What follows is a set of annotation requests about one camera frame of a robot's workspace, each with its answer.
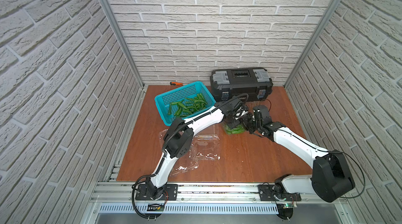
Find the aluminium frame post right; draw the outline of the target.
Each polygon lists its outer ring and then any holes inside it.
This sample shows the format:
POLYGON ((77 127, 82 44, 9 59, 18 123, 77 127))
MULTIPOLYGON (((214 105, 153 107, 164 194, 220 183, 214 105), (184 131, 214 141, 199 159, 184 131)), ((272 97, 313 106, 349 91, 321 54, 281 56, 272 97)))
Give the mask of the aluminium frame post right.
POLYGON ((317 27, 313 31, 313 34, 310 37, 307 45, 303 49, 303 51, 302 51, 300 57, 298 58, 294 68, 292 69, 289 77, 287 78, 285 84, 283 85, 283 87, 285 89, 287 89, 291 85, 291 83, 294 80, 298 70, 300 69, 301 65, 303 64, 305 58, 307 57, 308 53, 312 50, 313 46, 316 43, 316 40, 320 37, 322 31, 326 28, 329 20, 332 18, 332 15, 334 14, 336 8, 338 7, 338 5, 339 5, 339 3, 341 1, 342 0, 331 0, 331 2, 329 3, 327 9, 323 13, 323 16, 321 17, 321 19, 319 21, 317 27))

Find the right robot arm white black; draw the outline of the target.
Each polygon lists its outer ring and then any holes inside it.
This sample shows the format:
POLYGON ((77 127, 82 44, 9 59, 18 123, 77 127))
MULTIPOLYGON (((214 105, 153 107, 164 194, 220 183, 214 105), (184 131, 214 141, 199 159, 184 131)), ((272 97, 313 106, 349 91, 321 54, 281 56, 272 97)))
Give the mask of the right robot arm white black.
POLYGON ((284 124, 272 121, 264 105, 254 107, 253 113, 246 113, 241 120, 250 133, 258 132, 285 147, 312 169, 312 174, 289 174, 278 178, 272 191, 280 194, 315 194, 331 203, 355 189, 356 184, 343 152, 317 146, 284 124))

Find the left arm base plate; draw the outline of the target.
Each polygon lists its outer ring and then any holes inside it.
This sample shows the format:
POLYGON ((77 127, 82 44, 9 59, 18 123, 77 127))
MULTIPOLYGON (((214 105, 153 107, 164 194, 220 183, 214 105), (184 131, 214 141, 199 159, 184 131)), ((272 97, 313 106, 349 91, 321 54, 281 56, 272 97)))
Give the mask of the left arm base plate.
POLYGON ((152 189, 151 186, 140 184, 136 188, 136 201, 176 201, 178 195, 177 184, 166 184, 157 189, 152 189))

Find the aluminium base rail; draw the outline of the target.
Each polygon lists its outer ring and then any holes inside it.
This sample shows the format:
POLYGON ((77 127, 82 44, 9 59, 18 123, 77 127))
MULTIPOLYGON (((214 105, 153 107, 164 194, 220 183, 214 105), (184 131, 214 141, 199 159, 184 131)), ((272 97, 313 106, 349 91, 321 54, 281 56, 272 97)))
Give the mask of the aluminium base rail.
POLYGON ((168 185, 158 200, 146 195, 140 184, 133 192, 130 182, 100 182, 90 197, 92 211, 100 213, 136 213, 147 218, 158 214, 267 214, 280 209, 303 206, 328 206, 313 194, 280 196, 264 183, 185 183, 168 185))

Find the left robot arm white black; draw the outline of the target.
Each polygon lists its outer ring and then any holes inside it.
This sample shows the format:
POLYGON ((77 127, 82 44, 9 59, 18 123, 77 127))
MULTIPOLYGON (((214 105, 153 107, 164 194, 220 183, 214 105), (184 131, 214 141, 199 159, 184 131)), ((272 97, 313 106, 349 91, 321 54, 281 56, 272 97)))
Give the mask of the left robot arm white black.
POLYGON ((226 117, 240 118, 244 114, 241 109, 247 99, 248 95, 243 93, 228 101, 217 102, 202 114, 186 120, 181 118, 174 120, 164 137, 159 163, 146 179, 146 187, 153 199, 163 193, 175 163, 189 151, 194 136, 209 126, 221 123, 226 117))

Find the aluminium frame post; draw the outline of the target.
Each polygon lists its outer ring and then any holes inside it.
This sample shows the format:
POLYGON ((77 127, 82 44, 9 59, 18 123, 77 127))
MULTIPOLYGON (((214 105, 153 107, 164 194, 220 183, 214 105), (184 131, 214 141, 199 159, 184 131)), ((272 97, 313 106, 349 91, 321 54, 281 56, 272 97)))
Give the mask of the aluminium frame post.
POLYGON ((131 52, 130 52, 130 50, 128 48, 128 44, 127 44, 127 42, 126 42, 126 40, 125 40, 125 38, 123 36, 122 30, 121 30, 121 28, 120 28, 120 26, 118 24, 118 21, 117 21, 117 19, 115 17, 115 14, 113 12, 113 9, 111 7, 111 4, 110 4, 109 0, 99 0, 99 3, 100 3, 101 7, 104 10, 105 16, 106 16, 106 18, 108 19, 108 21, 110 23, 110 26, 111 26, 114 34, 115 34, 117 42, 119 43, 119 45, 121 47, 121 50, 122 50, 125 58, 127 59, 131 70, 133 71, 133 74, 134 74, 134 77, 135 77, 137 83, 139 84, 139 86, 141 88, 144 88, 145 84, 144 84, 144 82, 143 82, 143 80, 141 78, 141 75, 140 75, 137 67, 136 67, 136 64, 135 64, 135 62, 133 60, 131 52))
POLYGON ((316 40, 320 37, 322 31, 326 28, 329 20, 332 18, 332 15, 334 14, 336 8, 338 7, 338 5, 339 5, 339 3, 341 1, 342 0, 331 0, 331 2, 329 3, 327 9, 323 13, 323 16, 321 17, 321 19, 319 21, 317 27, 313 31, 313 34, 310 37, 307 45, 303 49, 303 51, 302 51, 300 57, 298 58, 294 68, 292 69, 289 77, 287 78, 285 84, 283 85, 283 87, 285 89, 287 89, 291 85, 291 83, 294 80, 298 70, 300 69, 301 65, 303 64, 305 58, 307 57, 308 53, 312 50, 313 46, 316 43, 316 40))

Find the aluminium frame post left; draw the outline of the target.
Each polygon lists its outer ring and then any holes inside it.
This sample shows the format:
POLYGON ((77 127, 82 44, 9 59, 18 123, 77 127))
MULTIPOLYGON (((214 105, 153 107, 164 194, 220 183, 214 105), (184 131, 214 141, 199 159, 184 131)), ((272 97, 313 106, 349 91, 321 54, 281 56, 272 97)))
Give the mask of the aluminium frame post left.
POLYGON ((110 23, 110 26, 111 26, 114 34, 115 34, 117 42, 119 43, 119 45, 121 47, 121 50, 122 50, 125 58, 127 59, 131 70, 133 71, 133 74, 134 74, 134 77, 135 77, 137 83, 139 84, 139 86, 141 88, 144 88, 145 84, 144 84, 144 82, 143 82, 143 80, 141 78, 141 75, 140 75, 137 67, 136 67, 136 64, 135 64, 135 62, 133 60, 131 52, 130 52, 130 50, 128 48, 128 44, 127 44, 127 42, 126 42, 126 40, 125 40, 125 38, 123 36, 122 30, 121 30, 121 28, 120 28, 120 26, 118 24, 118 21, 117 21, 117 19, 115 17, 115 14, 113 12, 113 9, 111 7, 111 4, 110 4, 109 0, 99 0, 99 3, 100 3, 101 7, 104 10, 105 16, 106 16, 106 18, 108 19, 108 21, 110 23))

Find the clear pepper container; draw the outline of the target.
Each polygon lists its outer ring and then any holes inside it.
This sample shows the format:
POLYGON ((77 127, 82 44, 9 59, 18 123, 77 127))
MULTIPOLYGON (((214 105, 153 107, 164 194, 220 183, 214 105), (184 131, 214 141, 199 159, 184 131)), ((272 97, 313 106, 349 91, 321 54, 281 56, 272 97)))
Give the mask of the clear pepper container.
POLYGON ((215 134, 195 136, 192 142, 192 155, 197 160, 220 160, 221 146, 219 137, 215 134))
POLYGON ((242 134, 246 131, 241 124, 237 125, 234 128, 230 128, 226 123, 223 123, 223 129, 227 135, 242 134))

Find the teal plastic basket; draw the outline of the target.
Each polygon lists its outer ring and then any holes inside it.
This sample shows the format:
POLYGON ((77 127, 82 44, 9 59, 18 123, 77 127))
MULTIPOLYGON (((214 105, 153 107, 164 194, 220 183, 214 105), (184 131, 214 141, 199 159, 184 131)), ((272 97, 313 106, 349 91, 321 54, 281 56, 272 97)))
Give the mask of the teal plastic basket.
POLYGON ((178 118, 190 118, 209 110, 216 103, 200 81, 187 84, 155 97, 156 107, 166 126, 178 118))

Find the black toolbox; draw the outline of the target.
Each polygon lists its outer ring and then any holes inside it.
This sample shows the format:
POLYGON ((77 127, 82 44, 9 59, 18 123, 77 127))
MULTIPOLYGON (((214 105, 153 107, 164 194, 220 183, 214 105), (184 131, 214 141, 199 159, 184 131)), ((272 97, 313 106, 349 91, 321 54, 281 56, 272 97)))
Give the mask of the black toolbox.
POLYGON ((263 101, 272 93, 273 81, 261 67, 218 69, 210 76, 211 93, 217 102, 246 93, 248 101, 263 101))

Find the clear clamshell container with peppers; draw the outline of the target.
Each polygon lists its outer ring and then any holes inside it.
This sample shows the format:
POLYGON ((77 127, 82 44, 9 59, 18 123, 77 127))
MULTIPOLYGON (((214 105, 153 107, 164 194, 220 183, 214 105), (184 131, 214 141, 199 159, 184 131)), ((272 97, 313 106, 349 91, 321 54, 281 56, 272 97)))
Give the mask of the clear clamshell container with peppers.
POLYGON ((198 160, 195 158, 195 147, 191 144, 189 151, 177 160, 169 177, 178 177, 179 175, 194 171, 198 167, 198 160))

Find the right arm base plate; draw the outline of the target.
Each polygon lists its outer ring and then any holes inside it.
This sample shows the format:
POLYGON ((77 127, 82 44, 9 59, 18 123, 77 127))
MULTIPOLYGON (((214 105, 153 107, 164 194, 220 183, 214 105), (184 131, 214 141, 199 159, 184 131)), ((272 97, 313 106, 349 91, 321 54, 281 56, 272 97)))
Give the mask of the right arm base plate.
POLYGON ((258 193, 261 201, 275 202, 300 202, 301 196, 298 193, 290 194, 278 184, 262 183, 258 186, 258 193))

